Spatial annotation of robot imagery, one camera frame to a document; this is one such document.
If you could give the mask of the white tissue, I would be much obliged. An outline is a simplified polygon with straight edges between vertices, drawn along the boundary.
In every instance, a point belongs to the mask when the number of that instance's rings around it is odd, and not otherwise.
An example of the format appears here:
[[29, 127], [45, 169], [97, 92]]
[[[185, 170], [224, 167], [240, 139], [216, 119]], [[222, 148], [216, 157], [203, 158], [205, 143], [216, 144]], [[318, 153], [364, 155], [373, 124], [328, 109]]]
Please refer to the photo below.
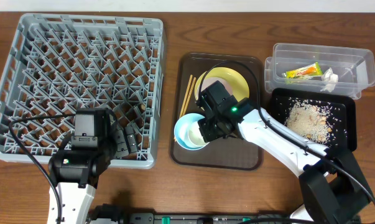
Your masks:
[[327, 91], [331, 93], [338, 83], [338, 75], [333, 73], [332, 68], [329, 68], [321, 77], [322, 81], [325, 82], [325, 86], [320, 91]]

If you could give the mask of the green orange snack wrapper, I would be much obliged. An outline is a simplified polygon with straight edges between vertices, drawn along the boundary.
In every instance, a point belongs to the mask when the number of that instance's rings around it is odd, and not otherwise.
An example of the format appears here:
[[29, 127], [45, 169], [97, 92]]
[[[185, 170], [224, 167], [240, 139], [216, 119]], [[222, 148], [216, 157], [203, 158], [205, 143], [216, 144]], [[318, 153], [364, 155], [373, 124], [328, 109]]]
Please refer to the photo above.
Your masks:
[[309, 80], [313, 77], [320, 77], [322, 75], [323, 75], [323, 72], [318, 62], [315, 62], [311, 65], [307, 65], [301, 68], [297, 68], [295, 70], [286, 71], [281, 74], [283, 78], [303, 79], [303, 80]]

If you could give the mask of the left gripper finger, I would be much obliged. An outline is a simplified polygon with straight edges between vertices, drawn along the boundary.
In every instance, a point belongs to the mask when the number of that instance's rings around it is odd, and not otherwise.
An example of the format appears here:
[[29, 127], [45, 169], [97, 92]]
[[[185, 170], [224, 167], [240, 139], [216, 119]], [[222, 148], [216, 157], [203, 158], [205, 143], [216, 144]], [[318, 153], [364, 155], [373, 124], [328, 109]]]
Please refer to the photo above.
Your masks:
[[127, 148], [127, 143], [125, 140], [124, 133], [121, 129], [117, 129], [114, 133], [114, 140], [116, 141], [117, 148], [114, 157], [122, 158], [129, 155], [129, 150]]
[[133, 128], [131, 126], [126, 126], [124, 128], [124, 132], [126, 135], [126, 141], [127, 141], [129, 153], [130, 154], [136, 153], [138, 149], [137, 149], [137, 143], [136, 143], [136, 138], [135, 138]]

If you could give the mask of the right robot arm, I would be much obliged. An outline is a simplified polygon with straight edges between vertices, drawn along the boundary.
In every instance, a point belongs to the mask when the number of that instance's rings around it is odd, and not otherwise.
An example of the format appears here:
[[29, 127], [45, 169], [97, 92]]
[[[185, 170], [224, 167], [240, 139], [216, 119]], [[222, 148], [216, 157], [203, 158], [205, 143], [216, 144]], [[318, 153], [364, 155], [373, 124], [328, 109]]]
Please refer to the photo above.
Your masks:
[[349, 149], [329, 148], [299, 136], [259, 103], [248, 98], [238, 101], [219, 81], [199, 92], [197, 105], [205, 111], [198, 122], [205, 142], [236, 132], [298, 177], [303, 205], [288, 218], [257, 218], [256, 223], [348, 223], [375, 202]]

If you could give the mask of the white cup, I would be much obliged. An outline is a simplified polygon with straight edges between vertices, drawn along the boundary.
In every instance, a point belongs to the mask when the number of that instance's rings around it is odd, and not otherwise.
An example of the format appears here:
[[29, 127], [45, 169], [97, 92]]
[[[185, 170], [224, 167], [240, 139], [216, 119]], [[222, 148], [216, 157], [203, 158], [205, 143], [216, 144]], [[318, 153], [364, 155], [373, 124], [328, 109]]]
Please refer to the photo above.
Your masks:
[[187, 132], [187, 137], [193, 147], [203, 147], [207, 145], [203, 139], [203, 136], [201, 135], [200, 127], [197, 121], [190, 125]]

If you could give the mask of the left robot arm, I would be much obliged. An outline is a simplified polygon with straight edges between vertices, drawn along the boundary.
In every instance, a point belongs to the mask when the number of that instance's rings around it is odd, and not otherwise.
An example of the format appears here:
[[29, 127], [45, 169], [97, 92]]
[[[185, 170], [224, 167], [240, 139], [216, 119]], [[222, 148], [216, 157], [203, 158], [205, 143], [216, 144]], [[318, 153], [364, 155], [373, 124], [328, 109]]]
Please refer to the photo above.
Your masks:
[[111, 109], [83, 108], [75, 114], [75, 130], [49, 160], [48, 223], [85, 223], [99, 176], [111, 161], [128, 156], [126, 132]]

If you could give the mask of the leftover rice and scraps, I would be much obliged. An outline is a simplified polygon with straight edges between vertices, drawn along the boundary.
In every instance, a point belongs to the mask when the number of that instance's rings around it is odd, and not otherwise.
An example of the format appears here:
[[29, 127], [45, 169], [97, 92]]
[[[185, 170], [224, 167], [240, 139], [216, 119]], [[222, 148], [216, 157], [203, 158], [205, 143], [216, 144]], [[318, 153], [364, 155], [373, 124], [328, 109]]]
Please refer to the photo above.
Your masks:
[[288, 97], [284, 125], [298, 135], [316, 143], [337, 146], [347, 140], [344, 109], [335, 103]]

